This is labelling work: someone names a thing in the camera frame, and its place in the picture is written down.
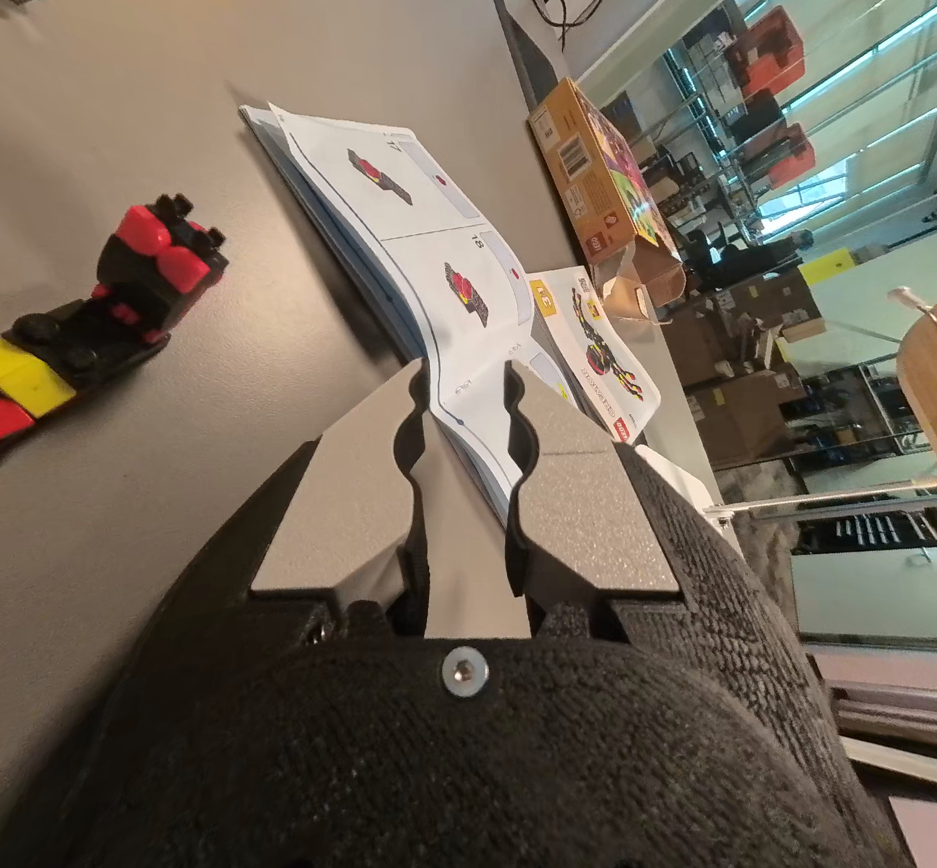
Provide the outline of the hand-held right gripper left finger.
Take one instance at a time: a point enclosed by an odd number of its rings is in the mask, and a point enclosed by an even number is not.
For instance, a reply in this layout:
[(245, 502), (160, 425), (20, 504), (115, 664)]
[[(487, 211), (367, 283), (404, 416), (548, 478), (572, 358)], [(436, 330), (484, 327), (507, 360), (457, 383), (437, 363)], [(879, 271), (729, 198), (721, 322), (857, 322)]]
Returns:
[(384, 610), (421, 637), (430, 576), (421, 487), (428, 362), (410, 362), (322, 433), (251, 582), (268, 597), (311, 595), (344, 614)]

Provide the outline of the closed instruction booklet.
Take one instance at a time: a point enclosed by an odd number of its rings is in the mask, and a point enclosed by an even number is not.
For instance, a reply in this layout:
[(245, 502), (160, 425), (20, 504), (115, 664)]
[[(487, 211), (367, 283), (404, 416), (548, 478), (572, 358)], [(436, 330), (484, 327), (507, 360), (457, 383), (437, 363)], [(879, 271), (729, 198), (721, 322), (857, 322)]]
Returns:
[(661, 394), (615, 332), (587, 271), (569, 267), (528, 276), (546, 329), (589, 412), (613, 437), (635, 443)]

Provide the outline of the long red yellow lego assembly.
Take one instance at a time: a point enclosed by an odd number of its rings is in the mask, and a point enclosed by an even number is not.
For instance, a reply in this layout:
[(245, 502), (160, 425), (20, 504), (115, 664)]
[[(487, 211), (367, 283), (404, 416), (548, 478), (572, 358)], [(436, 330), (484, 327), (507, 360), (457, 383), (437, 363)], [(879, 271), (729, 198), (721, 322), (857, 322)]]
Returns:
[(181, 194), (130, 207), (87, 298), (21, 315), (2, 331), (2, 453), (151, 361), (222, 279), (226, 236), (192, 210)]

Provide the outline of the open instruction booklet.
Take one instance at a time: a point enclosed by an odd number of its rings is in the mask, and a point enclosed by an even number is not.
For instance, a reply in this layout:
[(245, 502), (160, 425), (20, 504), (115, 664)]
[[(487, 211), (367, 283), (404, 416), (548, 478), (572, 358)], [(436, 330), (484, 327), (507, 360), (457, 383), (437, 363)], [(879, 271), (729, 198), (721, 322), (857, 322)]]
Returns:
[(239, 112), (394, 346), (428, 363), (429, 412), (505, 524), (506, 364), (576, 402), (521, 262), (412, 131)]

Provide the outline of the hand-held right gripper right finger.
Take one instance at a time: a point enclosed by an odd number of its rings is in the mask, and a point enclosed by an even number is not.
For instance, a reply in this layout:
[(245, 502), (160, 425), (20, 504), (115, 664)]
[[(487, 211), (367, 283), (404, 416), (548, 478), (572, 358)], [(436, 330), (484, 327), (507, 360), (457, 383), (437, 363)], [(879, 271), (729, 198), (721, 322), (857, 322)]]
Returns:
[(616, 613), (678, 607), (678, 580), (615, 442), (529, 367), (504, 374), (509, 496), (505, 563), (536, 637), (550, 617), (592, 638), (625, 638)]

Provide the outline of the wooden desk lamp white base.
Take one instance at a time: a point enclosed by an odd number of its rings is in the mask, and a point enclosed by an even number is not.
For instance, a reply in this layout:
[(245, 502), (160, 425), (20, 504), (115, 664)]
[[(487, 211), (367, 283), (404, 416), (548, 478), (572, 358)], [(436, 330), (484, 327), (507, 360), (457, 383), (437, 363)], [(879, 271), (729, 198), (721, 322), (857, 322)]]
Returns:
[[(888, 298), (919, 313), (899, 343), (896, 368), (899, 385), (927, 439), (935, 445), (936, 429), (936, 308), (907, 287), (888, 293)], [(715, 503), (708, 488), (683, 468), (658, 452), (640, 445), (639, 455), (683, 496), (710, 524), (723, 529), (738, 516), (769, 523), (817, 522), (847, 517), (913, 514), (935, 508), (935, 476), (891, 484), (801, 494), (738, 503)]]

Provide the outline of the orange cardboard lego box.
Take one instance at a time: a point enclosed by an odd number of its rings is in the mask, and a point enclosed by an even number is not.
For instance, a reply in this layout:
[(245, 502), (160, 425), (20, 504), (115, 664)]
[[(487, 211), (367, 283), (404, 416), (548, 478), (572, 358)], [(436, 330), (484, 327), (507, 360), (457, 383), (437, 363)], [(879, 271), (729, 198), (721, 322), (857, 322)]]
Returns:
[(564, 78), (529, 124), (611, 315), (652, 320), (683, 297), (686, 272), (667, 222), (631, 148), (603, 112)]

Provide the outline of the orange storage crate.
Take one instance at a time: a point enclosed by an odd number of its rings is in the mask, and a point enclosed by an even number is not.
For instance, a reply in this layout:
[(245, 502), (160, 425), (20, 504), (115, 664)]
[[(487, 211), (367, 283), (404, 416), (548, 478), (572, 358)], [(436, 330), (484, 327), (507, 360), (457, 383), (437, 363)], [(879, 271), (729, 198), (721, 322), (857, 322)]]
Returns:
[(816, 167), (814, 146), (802, 124), (784, 128), (782, 134), (751, 162), (749, 180), (767, 183), (772, 190), (795, 182)]
[(746, 29), (723, 58), (744, 101), (765, 90), (777, 96), (806, 71), (802, 38), (782, 6)]

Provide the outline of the yellow paper sign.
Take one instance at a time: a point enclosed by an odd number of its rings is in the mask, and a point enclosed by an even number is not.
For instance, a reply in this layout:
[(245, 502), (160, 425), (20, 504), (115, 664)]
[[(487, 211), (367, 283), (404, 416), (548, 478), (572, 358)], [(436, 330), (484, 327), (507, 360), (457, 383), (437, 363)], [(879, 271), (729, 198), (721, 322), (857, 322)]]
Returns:
[(856, 268), (854, 253), (849, 248), (838, 248), (797, 267), (808, 286), (818, 284)]

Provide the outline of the dark teal desk pad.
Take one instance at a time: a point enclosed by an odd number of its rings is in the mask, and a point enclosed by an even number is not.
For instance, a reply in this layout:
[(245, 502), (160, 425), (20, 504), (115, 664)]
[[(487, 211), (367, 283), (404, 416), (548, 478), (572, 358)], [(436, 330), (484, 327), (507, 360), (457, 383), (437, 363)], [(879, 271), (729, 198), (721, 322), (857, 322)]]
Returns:
[(570, 77), (559, 30), (549, 23), (543, 0), (493, 0), (511, 61), (529, 111)]

